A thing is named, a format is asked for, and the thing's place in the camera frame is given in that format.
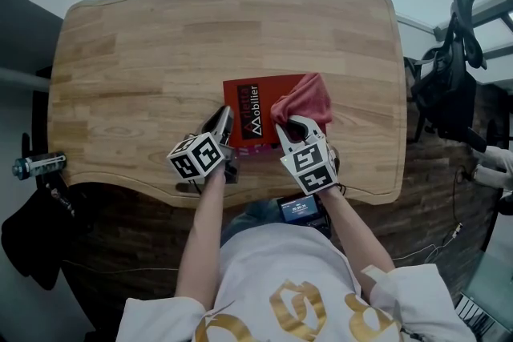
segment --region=gold graphic on shirt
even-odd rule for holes
[[[285,302],[281,298],[281,292],[285,289],[297,292],[291,300],[296,316],[289,312]],[[317,315],[317,327],[315,329],[303,322],[307,313],[305,300],[310,302],[315,314]],[[286,280],[271,295],[269,303],[271,304],[271,307],[273,307],[274,315],[276,316],[281,328],[287,333],[291,333],[300,339],[313,342],[326,322],[326,311],[324,304],[322,303],[321,294],[319,293],[319,290],[309,282],[303,282],[301,285],[296,285],[291,281]]]
[[[231,304],[215,311],[214,313],[211,313],[210,315],[205,315],[203,318],[201,318],[201,322],[197,326],[194,335],[194,337],[196,338],[196,342],[208,342],[207,329],[209,329],[210,327],[226,329],[227,331],[231,332],[233,336],[235,336],[237,342],[257,342],[257,340],[251,336],[251,332],[249,331],[248,327],[245,325],[244,322],[242,322],[236,316],[221,313],[230,305]]]
[[[357,300],[356,295],[349,294],[345,296],[345,304],[354,312],[354,315],[349,319],[349,329],[354,338],[358,342],[369,342],[380,336],[390,326],[395,325],[398,329],[398,340],[401,340],[399,332],[401,325],[396,320],[391,320],[379,309],[374,309],[368,305],[361,303]],[[372,309],[378,315],[379,329],[374,330],[366,324],[363,318],[363,312],[366,309]]]

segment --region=red book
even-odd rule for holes
[[[229,144],[247,147],[280,143],[273,121],[271,106],[300,82],[304,74],[242,78],[223,82],[224,104],[235,114]]]

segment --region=black chair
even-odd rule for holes
[[[468,143],[484,152],[487,142],[472,130],[474,118],[475,80],[467,73],[466,62],[474,68],[486,70],[483,51],[472,28],[474,0],[454,0],[444,43],[429,49],[422,60],[405,58],[405,67],[414,76],[411,95],[420,112],[415,137],[416,143],[426,131],[443,139]]]

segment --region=red cloth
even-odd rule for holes
[[[290,91],[281,96],[271,107],[271,119],[286,124],[290,115],[302,115],[315,120],[323,133],[326,124],[333,121],[331,99],[319,73],[308,73]]]

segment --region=wooden tabletop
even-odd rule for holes
[[[98,0],[70,8],[50,86],[48,141],[69,184],[112,183],[176,207],[166,155],[223,104],[227,79],[319,72],[332,99],[327,136],[347,196],[401,190],[406,87],[390,0]],[[299,191],[281,153],[240,160],[225,205]]]

